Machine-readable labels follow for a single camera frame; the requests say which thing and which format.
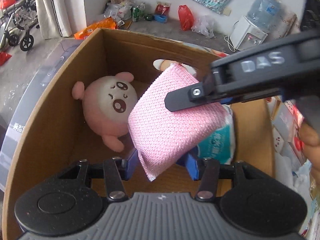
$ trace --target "screw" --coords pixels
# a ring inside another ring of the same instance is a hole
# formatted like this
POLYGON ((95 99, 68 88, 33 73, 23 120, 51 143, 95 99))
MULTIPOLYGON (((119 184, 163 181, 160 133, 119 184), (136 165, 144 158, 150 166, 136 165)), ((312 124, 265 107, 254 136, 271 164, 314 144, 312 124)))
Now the screw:
POLYGON ((200 199, 209 199, 209 198, 212 198, 213 197, 213 193, 210 192, 210 191, 207 191, 207 190, 203 190, 203 191, 199 191, 197 193, 197 196, 200 198, 200 199))
POLYGON ((112 191, 109 194, 109 197, 112 198, 112 199, 120 199, 120 198, 123 198, 124 196, 125 196, 125 193, 123 191, 120 191, 120 190, 112 191))
POLYGON ((193 90, 192 93, 193 93, 195 96, 199 96, 199 95, 201 94, 201 91, 200 91, 200 89, 196 88, 196 89, 193 90))

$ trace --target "pink cloth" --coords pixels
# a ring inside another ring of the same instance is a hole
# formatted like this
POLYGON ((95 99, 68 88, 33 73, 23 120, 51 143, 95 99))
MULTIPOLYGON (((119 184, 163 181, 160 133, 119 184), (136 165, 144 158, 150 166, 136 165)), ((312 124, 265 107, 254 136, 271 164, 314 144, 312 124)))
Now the pink cloth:
POLYGON ((213 131, 225 124, 220 103, 170 112, 164 98, 168 92, 198 83, 179 64, 172 64, 148 88, 129 116, 129 132, 140 162, 153 181, 213 131))

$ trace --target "orange snack bag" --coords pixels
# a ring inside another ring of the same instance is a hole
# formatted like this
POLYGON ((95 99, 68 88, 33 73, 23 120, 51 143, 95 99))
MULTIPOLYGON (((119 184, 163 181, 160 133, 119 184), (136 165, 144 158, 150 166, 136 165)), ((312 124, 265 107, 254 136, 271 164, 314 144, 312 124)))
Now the orange snack bag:
POLYGON ((88 27, 84 28, 82 31, 75 33, 75 38, 77 40, 84 40, 87 38, 95 29, 97 28, 108 28, 108 29, 117 29, 117 24, 112 19, 112 17, 103 19, 102 21, 93 23, 88 27))

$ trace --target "metal pivot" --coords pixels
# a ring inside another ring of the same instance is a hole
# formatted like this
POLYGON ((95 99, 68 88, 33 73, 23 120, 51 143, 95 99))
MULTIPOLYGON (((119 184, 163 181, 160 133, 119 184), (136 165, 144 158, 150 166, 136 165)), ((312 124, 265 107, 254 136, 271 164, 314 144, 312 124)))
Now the metal pivot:
POLYGON ((108 202, 122 202, 128 199, 114 159, 103 161, 104 183, 108 202))
POLYGON ((195 199, 201 202, 212 202, 217 193, 220 162, 214 159, 206 162, 206 168, 195 199))

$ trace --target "das logo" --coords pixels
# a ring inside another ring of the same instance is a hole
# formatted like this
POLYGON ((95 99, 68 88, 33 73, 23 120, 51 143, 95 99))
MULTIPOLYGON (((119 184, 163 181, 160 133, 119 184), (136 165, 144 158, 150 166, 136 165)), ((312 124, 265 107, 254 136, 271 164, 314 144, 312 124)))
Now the das logo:
POLYGON ((256 69, 262 69, 265 67, 271 67, 272 65, 281 65, 285 62, 281 56, 280 51, 274 51, 269 53, 268 57, 257 57, 256 62, 253 60, 246 60, 241 62, 243 72, 253 72, 256 69))

